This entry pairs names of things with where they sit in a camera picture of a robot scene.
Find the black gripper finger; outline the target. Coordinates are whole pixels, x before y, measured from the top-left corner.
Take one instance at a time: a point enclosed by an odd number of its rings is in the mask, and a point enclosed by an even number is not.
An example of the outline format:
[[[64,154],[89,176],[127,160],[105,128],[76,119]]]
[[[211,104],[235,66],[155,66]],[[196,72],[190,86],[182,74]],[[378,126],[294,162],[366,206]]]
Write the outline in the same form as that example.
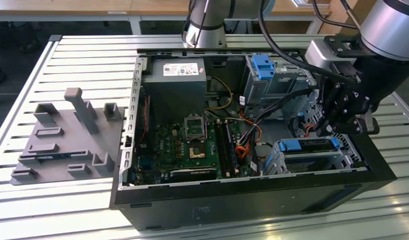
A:
[[[315,127],[319,137],[329,136],[333,133],[350,134],[353,132],[351,102],[351,86],[334,80],[322,80],[318,96],[318,104],[322,106],[322,117]]]
[[[381,131],[377,119],[373,116],[378,105],[374,105],[367,96],[351,92],[338,100],[335,110],[339,111],[334,127],[335,132],[349,135],[377,135]]]

